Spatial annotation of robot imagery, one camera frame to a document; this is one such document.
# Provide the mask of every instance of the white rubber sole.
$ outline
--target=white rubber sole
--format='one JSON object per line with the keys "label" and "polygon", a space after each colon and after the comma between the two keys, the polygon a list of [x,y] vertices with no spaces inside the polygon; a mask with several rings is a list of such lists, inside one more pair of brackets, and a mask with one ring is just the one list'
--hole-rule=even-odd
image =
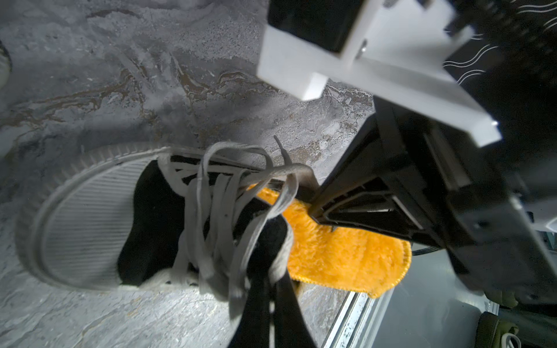
{"label": "white rubber sole", "polygon": [[[121,287],[117,261],[133,224],[133,195],[160,154],[201,158],[200,149],[156,143],[106,146],[62,168],[22,208],[19,260],[39,280],[69,290]],[[219,158],[219,161],[237,163]]]}

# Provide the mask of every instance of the wavy line pattern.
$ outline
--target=wavy line pattern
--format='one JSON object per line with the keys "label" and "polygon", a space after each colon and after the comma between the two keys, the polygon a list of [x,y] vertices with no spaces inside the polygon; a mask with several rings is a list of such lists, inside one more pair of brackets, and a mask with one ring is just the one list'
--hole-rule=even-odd
{"label": "wavy line pattern", "polygon": [[454,66],[454,67],[457,67],[457,68],[466,68],[466,67],[469,67],[469,66],[473,65],[474,63],[476,63],[478,60],[480,60],[480,58],[481,58],[487,51],[491,51],[491,50],[493,50],[493,49],[499,47],[499,46],[492,46],[492,47],[490,47],[490,48],[485,49],[485,48],[488,47],[488,46],[490,46],[490,45],[485,45],[485,46],[483,46],[483,47],[478,51],[478,53],[476,53],[476,55],[474,56],[474,58],[470,59],[469,61],[462,62],[462,63],[460,63],[460,62],[453,62],[453,61],[446,61],[446,62],[443,64],[443,67],[447,67],[447,66]]}
{"label": "wavy line pattern", "polygon": [[544,31],[546,31],[547,29],[549,29],[549,28],[551,28],[552,26],[556,25],[556,24],[557,24],[557,21],[555,21],[556,19],[557,19],[557,17],[553,17],[552,19],[550,19],[550,20],[548,20],[547,22],[545,22],[545,23],[544,23],[544,27],[545,27]]}
{"label": "wavy line pattern", "polygon": [[548,7],[548,6],[555,5],[555,4],[557,4],[557,1],[552,2],[551,4],[547,4],[547,5],[522,5],[522,6],[519,6],[519,8],[525,8],[525,7],[541,8],[541,7]]}
{"label": "wavy line pattern", "polygon": [[555,6],[554,8],[549,8],[549,9],[524,9],[524,10],[518,11],[517,13],[527,13],[527,12],[545,13],[545,12],[551,12],[555,9],[557,9],[557,6]]}
{"label": "wavy line pattern", "polygon": [[470,76],[481,75],[483,72],[485,72],[485,70],[480,70],[480,69],[468,70],[467,72],[463,73],[461,77],[458,78],[456,83],[460,85],[462,82],[464,82],[465,79],[469,78]]}

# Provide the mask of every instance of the screw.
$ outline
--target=screw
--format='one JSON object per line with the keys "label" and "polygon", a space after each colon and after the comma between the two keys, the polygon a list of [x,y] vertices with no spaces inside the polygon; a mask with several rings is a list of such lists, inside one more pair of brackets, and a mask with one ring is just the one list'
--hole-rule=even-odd
{"label": "screw", "polygon": [[368,40],[364,39],[364,42],[361,43],[360,51],[358,51],[358,54],[356,55],[356,59],[360,58],[362,54],[364,54],[365,50],[367,49],[367,46],[368,46]]}

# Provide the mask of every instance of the gray marbled surface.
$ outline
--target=gray marbled surface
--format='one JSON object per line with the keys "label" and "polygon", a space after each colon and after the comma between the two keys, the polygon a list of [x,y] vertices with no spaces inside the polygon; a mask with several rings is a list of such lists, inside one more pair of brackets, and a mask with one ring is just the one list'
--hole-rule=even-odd
{"label": "gray marbled surface", "polygon": [[[15,216],[52,168],[98,146],[160,140],[263,145],[273,136],[323,180],[372,96],[330,83],[300,102],[255,77],[267,3],[259,0],[3,0],[0,40],[13,59],[0,90],[0,348],[221,347],[226,304],[197,290],[79,293],[30,277]],[[321,344],[344,292],[300,297]]]}

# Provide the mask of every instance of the sneaker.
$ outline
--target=sneaker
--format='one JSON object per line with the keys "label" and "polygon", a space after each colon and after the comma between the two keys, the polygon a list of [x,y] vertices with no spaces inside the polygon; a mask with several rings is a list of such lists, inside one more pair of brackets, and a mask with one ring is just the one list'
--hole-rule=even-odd
{"label": "sneaker", "polygon": [[[250,280],[272,287],[286,272],[293,234],[281,213],[310,167],[274,167],[258,146],[216,143],[207,151],[127,144],[81,155],[22,208],[16,227],[21,263],[39,280],[72,290],[164,290],[198,285],[244,308]],[[215,153],[264,156],[258,169]],[[273,178],[274,205],[256,197]]]}
{"label": "sneaker", "polygon": [[0,88],[8,83],[9,73],[12,71],[12,60],[9,57],[8,50],[0,41]]}

